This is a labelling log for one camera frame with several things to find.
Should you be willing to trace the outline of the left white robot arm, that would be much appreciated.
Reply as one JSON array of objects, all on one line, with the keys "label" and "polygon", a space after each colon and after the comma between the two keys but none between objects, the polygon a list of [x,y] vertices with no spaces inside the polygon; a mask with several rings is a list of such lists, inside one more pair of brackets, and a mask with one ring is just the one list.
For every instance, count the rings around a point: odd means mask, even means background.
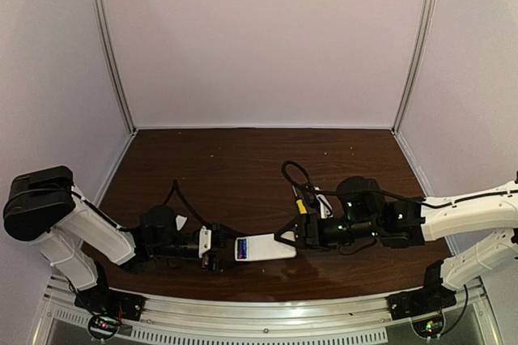
[{"label": "left white robot arm", "polygon": [[107,282],[103,267],[76,245],[77,240],[122,270],[140,274],[154,269],[159,259],[210,259],[239,236],[196,212],[191,215],[201,228],[188,236],[181,231],[185,217],[167,203],[143,214],[137,227],[123,227],[83,196],[66,166],[15,177],[2,215],[9,236],[35,247],[80,292],[105,288]]}]

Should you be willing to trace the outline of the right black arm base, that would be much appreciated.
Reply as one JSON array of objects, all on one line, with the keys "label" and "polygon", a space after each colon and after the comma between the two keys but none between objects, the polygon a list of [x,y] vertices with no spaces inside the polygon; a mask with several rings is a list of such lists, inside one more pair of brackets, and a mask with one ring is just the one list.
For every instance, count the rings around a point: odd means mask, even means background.
[{"label": "right black arm base", "polygon": [[444,309],[456,304],[456,293],[442,286],[421,287],[387,297],[393,321],[410,319],[413,332],[421,339],[439,339],[446,332]]}]

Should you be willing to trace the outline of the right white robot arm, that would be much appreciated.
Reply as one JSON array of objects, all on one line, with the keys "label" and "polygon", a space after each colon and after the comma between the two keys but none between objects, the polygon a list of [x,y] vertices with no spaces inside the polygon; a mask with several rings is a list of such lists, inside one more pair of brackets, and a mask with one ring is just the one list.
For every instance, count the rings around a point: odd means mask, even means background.
[{"label": "right white robot arm", "polygon": [[344,215],[323,219],[315,201],[322,192],[310,184],[294,186],[299,214],[274,234],[298,249],[330,249],[367,236],[385,247],[403,249],[446,236],[480,230],[490,235],[441,261],[427,288],[461,289],[517,255],[517,183],[452,197],[404,198],[380,189],[373,178],[349,177],[332,191]]}]

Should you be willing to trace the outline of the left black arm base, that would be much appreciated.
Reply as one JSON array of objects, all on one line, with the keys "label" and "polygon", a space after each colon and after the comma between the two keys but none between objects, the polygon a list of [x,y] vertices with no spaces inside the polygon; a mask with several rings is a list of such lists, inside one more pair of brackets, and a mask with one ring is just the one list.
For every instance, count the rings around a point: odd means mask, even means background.
[{"label": "left black arm base", "polygon": [[89,335],[101,343],[112,339],[123,327],[124,320],[138,322],[146,301],[144,296],[99,286],[84,291],[71,290],[75,295],[74,304],[91,315],[87,323]]}]

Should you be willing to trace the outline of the battery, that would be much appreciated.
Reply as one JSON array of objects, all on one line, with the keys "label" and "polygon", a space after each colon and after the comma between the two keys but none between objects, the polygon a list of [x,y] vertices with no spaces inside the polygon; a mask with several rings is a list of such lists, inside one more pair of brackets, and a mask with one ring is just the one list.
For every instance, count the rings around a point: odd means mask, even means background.
[{"label": "battery", "polygon": [[248,257],[248,240],[246,238],[236,239],[236,260],[243,261]]}]

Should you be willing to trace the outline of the yellow handled screwdriver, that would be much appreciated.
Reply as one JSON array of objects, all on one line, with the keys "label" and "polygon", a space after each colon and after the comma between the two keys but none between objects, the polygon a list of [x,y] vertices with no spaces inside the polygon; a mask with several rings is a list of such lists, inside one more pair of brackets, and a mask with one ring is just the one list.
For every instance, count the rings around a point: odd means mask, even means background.
[{"label": "yellow handled screwdriver", "polygon": [[297,207],[297,210],[299,212],[300,215],[305,215],[308,213],[307,211],[307,208],[304,204],[304,196],[302,194],[302,192],[297,188],[295,187],[294,185],[291,186],[292,188],[292,191],[293,191],[293,194],[294,194],[294,197],[295,197],[295,205]]}]

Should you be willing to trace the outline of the white remote control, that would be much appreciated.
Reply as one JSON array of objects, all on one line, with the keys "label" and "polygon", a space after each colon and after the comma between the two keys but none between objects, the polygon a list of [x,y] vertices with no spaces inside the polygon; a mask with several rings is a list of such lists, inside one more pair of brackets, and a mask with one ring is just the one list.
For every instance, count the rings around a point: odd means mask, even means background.
[{"label": "white remote control", "polygon": [[279,243],[274,239],[274,234],[263,234],[256,236],[242,236],[236,239],[246,238],[248,240],[248,257],[246,260],[236,260],[236,241],[234,244],[234,259],[237,262],[263,262],[295,258],[296,248]]}]

